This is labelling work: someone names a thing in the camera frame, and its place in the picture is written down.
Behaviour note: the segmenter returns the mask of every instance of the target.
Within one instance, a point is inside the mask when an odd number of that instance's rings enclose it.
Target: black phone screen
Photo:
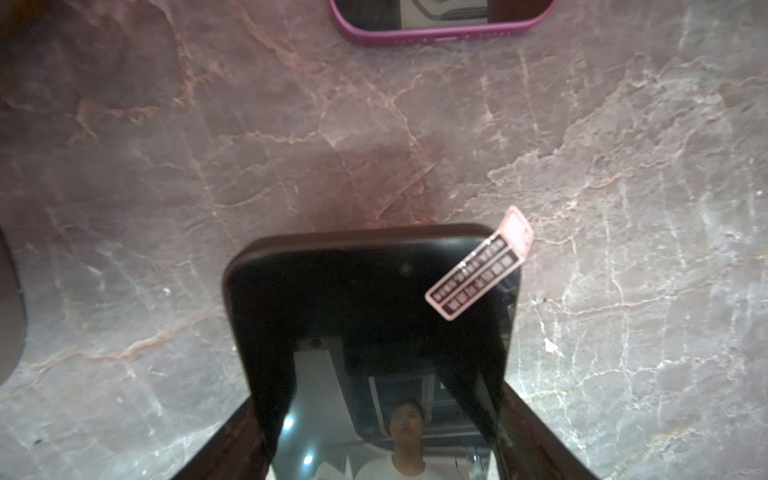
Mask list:
[[[335,0],[350,24],[368,31],[524,22],[553,0]]]
[[[263,253],[230,269],[276,478],[486,478],[519,272],[451,322],[424,299],[482,240]]]

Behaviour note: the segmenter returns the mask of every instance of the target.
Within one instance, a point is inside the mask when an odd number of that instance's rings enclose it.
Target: label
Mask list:
[[[427,290],[427,302],[453,320],[515,271],[532,241],[531,225],[517,207],[509,207],[498,229]]]

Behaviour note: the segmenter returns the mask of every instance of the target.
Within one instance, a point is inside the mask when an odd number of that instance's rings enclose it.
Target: marble surface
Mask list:
[[[170,477],[247,395],[219,294],[257,237],[538,240],[508,381],[599,476],[768,476],[768,8],[563,1],[363,49],[321,0],[66,0],[0,67],[29,314],[0,478]]]

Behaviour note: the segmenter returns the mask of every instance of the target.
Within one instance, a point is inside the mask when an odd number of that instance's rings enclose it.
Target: person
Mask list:
[[[388,433],[395,444],[394,453],[366,463],[355,480],[442,480],[424,463],[424,409],[417,401],[407,399],[394,406]]]

